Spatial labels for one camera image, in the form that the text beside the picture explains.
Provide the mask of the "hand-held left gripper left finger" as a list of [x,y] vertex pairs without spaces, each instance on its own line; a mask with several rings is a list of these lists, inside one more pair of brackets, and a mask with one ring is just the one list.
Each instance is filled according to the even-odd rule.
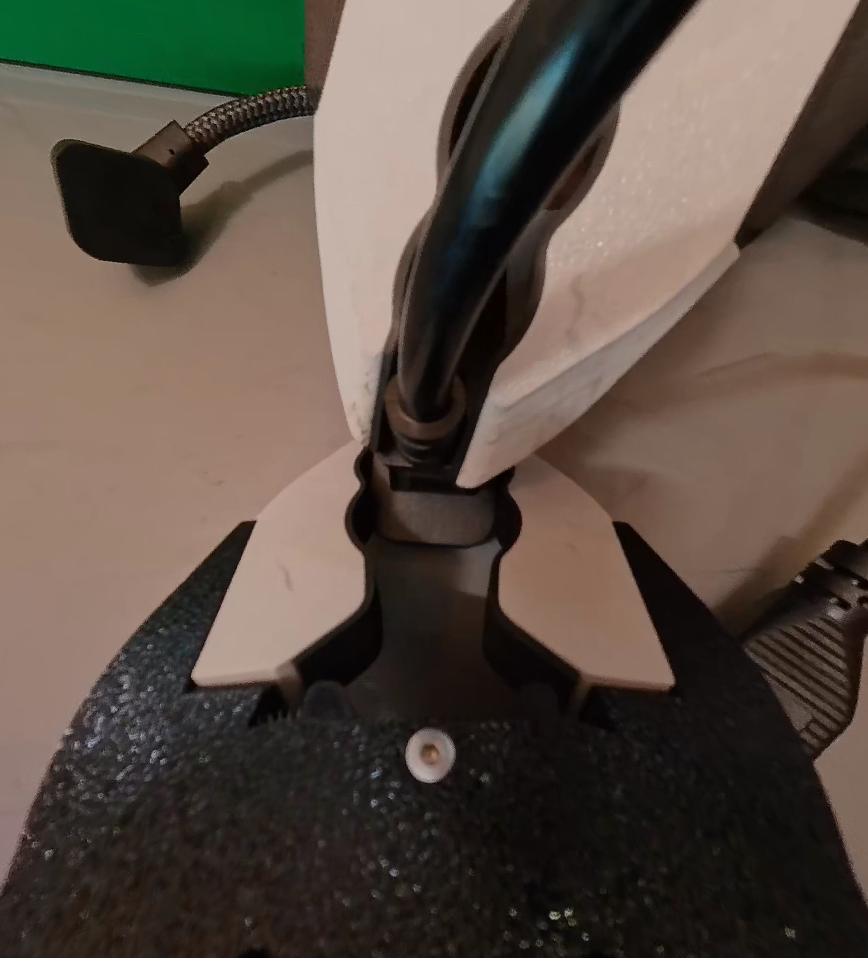
[[370,456],[342,448],[257,516],[190,679],[200,689],[267,685],[298,704],[320,681],[362,676],[383,646],[365,545]]

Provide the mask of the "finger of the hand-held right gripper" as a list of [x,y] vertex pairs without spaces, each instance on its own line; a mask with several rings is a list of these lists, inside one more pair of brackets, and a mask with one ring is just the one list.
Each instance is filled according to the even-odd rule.
[[736,260],[739,225],[857,6],[697,3],[624,96],[597,178],[550,240],[536,315],[493,377],[459,485],[557,437]]
[[369,441],[394,281],[430,207],[448,96],[511,2],[344,4],[314,117],[325,318],[352,438]]

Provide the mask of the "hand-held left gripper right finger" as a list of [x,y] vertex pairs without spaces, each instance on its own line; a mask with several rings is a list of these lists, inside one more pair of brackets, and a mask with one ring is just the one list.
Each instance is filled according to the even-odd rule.
[[516,691],[548,688],[562,713],[590,710],[605,690],[670,692],[671,665],[607,511],[538,457],[504,480],[488,665]]

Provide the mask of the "dark grey power strip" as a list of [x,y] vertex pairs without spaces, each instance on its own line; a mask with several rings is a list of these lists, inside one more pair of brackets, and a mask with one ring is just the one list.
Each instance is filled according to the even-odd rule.
[[382,645],[353,684],[365,715],[402,718],[558,716],[549,684],[516,687],[488,663],[485,636],[494,559],[496,488],[465,491],[375,458],[367,569]]

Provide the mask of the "green plastic bin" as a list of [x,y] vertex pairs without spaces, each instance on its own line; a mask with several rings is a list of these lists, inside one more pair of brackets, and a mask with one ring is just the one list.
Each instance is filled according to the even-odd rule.
[[0,61],[215,93],[304,82],[302,1],[0,1]]

